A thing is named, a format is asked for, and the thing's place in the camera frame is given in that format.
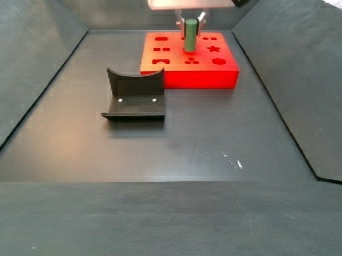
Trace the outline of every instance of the floor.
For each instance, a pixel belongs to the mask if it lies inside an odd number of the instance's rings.
[[[91,32],[0,153],[0,180],[314,181],[263,86],[240,67],[235,90],[167,90],[166,120],[108,122],[107,67],[139,72],[144,32]]]
[[[236,89],[168,90],[164,123],[127,124],[106,68],[138,72],[144,32],[88,34],[0,152],[3,255],[341,255],[341,186],[224,36]]]

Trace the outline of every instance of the black plastic part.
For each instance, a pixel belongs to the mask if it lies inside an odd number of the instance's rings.
[[[235,4],[235,6],[240,7],[240,6],[243,6],[245,4],[247,4],[247,2],[249,2],[250,0],[231,0],[231,1],[232,1],[232,3]]]
[[[127,76],[107,69],[112,102],[107,119],[164,118],[164,70],[146,76]]]

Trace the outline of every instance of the green block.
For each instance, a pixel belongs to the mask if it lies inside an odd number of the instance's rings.
[[[196,50],[196,34],[198,34],[198,20],[186,20],[186,38],[184,51],[194,52]]]

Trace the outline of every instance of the rectangular hole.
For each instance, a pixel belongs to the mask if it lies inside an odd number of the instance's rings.
[[[168,38],[166,36],[158,36],[155,38],[155,41],[167,41],[167,40],[168,40]]]

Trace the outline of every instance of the circle-shaped hole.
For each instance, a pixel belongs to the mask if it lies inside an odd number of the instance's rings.
[[[226,64],[226,60],[220,59],[220,58],[215,58],[212,59],[212,63],[216,65],[224,65]]]

